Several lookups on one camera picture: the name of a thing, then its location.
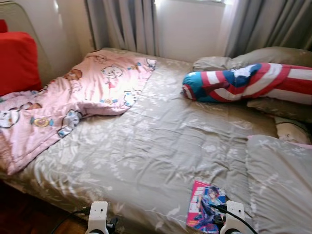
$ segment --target white wall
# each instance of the white wall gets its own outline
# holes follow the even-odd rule
[[[67,73],[93,50],[83,0],[15,1],[25,9],[34,26],[50,61],[52,78]]]
[[[158,0],[160,56],[193,62],[222,56],[218,44],[225,4],[199,0]]]

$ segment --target bed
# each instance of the bed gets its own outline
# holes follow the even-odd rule
[[[184,98],[181,84],[192,64],[157,61],[129,111],[84,119],[22,172],[0,172],[0,179],[69,212],[108,201],[109,216],[121,216],[120,234],[193,233],[185,222],[194,180],[224,189],[251,215],[247,136],[276,137],[274,120],[245,103]]]

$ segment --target pink blanket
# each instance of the pink blanket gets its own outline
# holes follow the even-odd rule
[[[155,60],[89,53],[69,73],[40,92],[0,98],[0,168],[9,175],[62,139],[84,117],[120,115],[138,99]]]

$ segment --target wooden floor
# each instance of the wooden floor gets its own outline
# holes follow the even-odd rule
[[[49,234],[68,213],[0,181],[0,234]],[[56,234],[85,234],[87,222],[73,217]]]

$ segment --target white device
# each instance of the white device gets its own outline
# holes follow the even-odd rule
[[[106,201],[92,203],[86,234],[109,234],[106,228],[107,208]]]
[[[241,203],[234,202],[234,201],[227,201],[227,210],[234,215],[237,215],[241,219],[245,220],[245,211],[244,206]],[[246,226],[244,223],[239,221],[237,218],[234,218],[230,214],[226,214],[226,221],[225,225],[221,228],[220,234],[225,234],[228,231],[232,232],[240,232],[245,234],[246,233]]]

